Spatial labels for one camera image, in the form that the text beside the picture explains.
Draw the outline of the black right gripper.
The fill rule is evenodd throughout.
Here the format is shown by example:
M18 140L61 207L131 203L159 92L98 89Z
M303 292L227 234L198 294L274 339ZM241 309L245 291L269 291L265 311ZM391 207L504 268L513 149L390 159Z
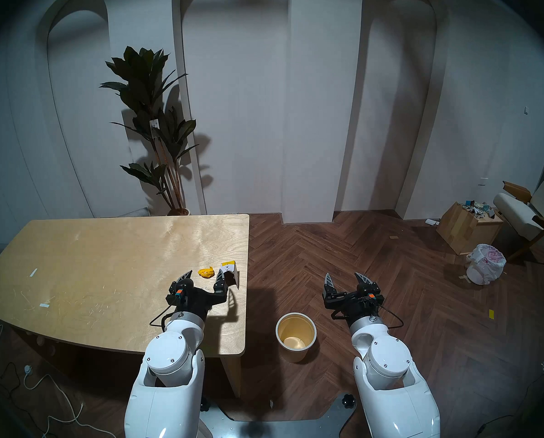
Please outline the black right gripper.
M370 282L367 276L355 272L357 289L354 292L338 292L329 273L324 277L324 307L332 310L332 319L356 321L363 317L376 317L378 309L385 298L376 283Z

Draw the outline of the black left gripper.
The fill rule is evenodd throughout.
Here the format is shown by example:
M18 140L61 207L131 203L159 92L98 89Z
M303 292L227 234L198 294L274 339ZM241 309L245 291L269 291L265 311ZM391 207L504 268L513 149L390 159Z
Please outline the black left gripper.
M177 313L191 313L205 321L208 311L214 305L227 301L229 285L225 277L226 272L223 269L218 270L213 285L214 292L195 287L191 279L192 273L193 271L189 270L171 285L166 301L168 305L175 307Z

